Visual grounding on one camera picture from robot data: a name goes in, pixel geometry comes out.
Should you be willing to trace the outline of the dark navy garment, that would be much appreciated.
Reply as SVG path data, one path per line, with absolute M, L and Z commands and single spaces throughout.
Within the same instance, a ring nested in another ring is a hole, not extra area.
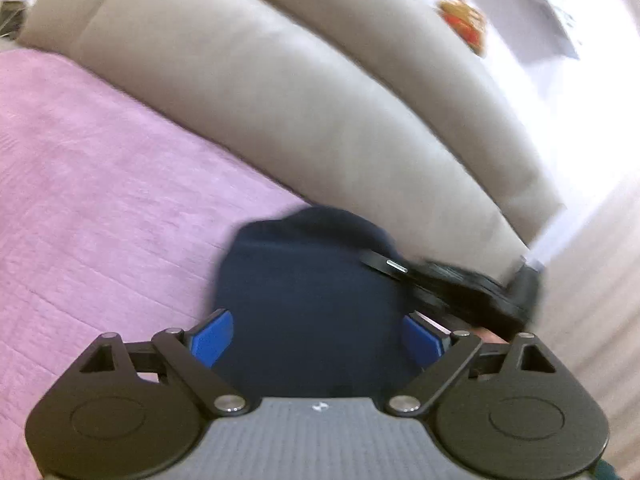
M 233 318 L 215 373 L 253 398 L 350 398 L 382 402 L 420 374 L 401 342 L 410 297 L 361 261 L 398 260 L 370 221 L 325 206 L 255 221 L 221 261 L 214 305 Z

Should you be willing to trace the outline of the orange red plush toy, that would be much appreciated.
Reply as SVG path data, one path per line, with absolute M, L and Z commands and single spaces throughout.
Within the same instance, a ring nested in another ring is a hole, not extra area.
M 480 10 L 466 0 L 439 0 L 437 12 L 476 55 L 485 55 L 487 21 Z

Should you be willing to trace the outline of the beige leather headboard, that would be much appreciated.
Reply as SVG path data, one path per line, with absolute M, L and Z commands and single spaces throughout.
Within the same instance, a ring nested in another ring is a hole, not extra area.
M 37 0 L 20 39 L 409 258 L 502 278 L 562 208 L 506 96 L 426 0 Z

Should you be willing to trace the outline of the pink quilted bedspread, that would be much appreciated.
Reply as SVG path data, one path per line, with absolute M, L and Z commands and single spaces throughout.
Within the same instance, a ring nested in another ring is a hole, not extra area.
M 235 230 L 299 206 L 67 58 L 3 52 L 2 477 L 37 477 L 26 417 L 96 336 L 193 325 Z

